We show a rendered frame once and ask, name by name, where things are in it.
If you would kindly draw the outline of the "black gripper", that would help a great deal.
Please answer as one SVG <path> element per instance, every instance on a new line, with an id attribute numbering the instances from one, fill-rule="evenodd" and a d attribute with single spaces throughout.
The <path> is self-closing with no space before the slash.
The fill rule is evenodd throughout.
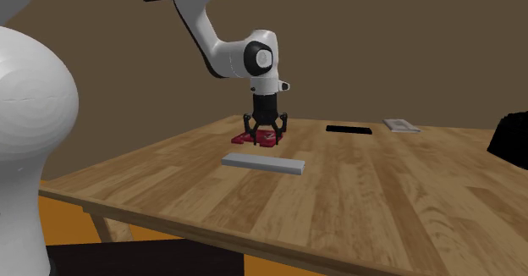
<path id="1" fill-rule="evenodd" d="M 250 120 L 256 121 L 253 127 L 250 126 Z M 278 127 L 276 120 L 280 119 L 282 124 Z M 276 94 L 272 95 L 253 95 L 253 112 L 252 115 L 245 113 L 243 115 L 245 133 L 253 140 L 253 145 L 257 144 L 257 131 L 260 124 L 270 124 L 275 134 L 275 143 L 278 144 L 287 131 L 288 114 L 278 113 L 278 99 Z"/>

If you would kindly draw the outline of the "red flat book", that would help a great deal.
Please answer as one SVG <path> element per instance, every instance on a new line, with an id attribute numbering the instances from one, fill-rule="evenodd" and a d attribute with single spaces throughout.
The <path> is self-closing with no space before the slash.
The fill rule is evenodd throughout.
<path id="1" fill-rule="evenodd" d="M 258 130 L 256 132 L 256 141 L 249 133 L 242 133 L 231 139 L 234 144 L 244 144 L 246 142 L 256 143 L 262 147 L 274 147 L 281 140 L 283 136 L 276 137 L 276 133 L 273 130 Z"/>

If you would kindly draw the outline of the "long grey box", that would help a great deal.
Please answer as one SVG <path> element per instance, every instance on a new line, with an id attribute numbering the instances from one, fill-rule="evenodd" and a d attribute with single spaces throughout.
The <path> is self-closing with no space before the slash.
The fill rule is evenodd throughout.
<path id="1" fill-rule="evenodd" d="M 302 160 L 280 157 L 265 157 L 235 152 L 231 152 L 223 157 L 221 164 L 237 168 L 249 168 L 296 175 L 302 175 L 305 168 L 305 162 Z"/>

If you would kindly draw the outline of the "black flat remote control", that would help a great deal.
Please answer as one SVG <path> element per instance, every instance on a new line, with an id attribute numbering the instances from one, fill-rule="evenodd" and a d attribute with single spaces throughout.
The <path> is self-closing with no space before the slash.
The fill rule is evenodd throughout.
<path id="1" fill-rule="evenodd" d="M 371 135 L 372 130 L 368 127 L 354 127 L 354 126 L 343 126 L 343 125 L 327 125 L 327 132 L 337 132 L 337 133 L 350 133 L 350 134 L 363 134 Z"/>

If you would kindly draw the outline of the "wooden table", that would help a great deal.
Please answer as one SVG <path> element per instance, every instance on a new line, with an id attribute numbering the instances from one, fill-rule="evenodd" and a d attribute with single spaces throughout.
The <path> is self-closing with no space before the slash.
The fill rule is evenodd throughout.
<path id="1" fill-rule="evenodd" d="M 130 227 L 329 276 L 528 276 L 528 171 L 487 151 L 490 130 L 291 119 L 272 148 L 236 145 L 231 116 L 48 181 L 105 241 Z M 302 175 L 221 164 L 231 152 L 305 162 Z"/>

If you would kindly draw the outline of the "grey flat book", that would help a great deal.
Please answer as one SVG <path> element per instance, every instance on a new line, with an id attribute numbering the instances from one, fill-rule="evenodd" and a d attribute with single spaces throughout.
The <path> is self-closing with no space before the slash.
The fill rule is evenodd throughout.
<path id="1" fill-rule="evenodd" d="M 420 133 L 421 130 L 405 119 L 384 119 L 383 123 L 392 131 L 399 133 Z"/>

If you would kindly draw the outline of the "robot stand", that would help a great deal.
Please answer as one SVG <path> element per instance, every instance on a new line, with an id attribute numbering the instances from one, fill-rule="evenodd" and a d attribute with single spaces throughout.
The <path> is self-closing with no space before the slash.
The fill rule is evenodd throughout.
<path id="1" fill-rule="evenodd" d="M 58 276 L 245 276 L 244 255 L 186 239 L 48 246 Z"/>

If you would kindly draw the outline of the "black bulky object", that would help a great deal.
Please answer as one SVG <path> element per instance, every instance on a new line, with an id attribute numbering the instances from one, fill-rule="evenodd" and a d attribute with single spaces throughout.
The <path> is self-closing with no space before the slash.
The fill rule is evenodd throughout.
<path id="1" fill-rule="evenodd" d="M 501 118 L 487 151 L 528 170 L 528 111 L 509 113 Z"/>

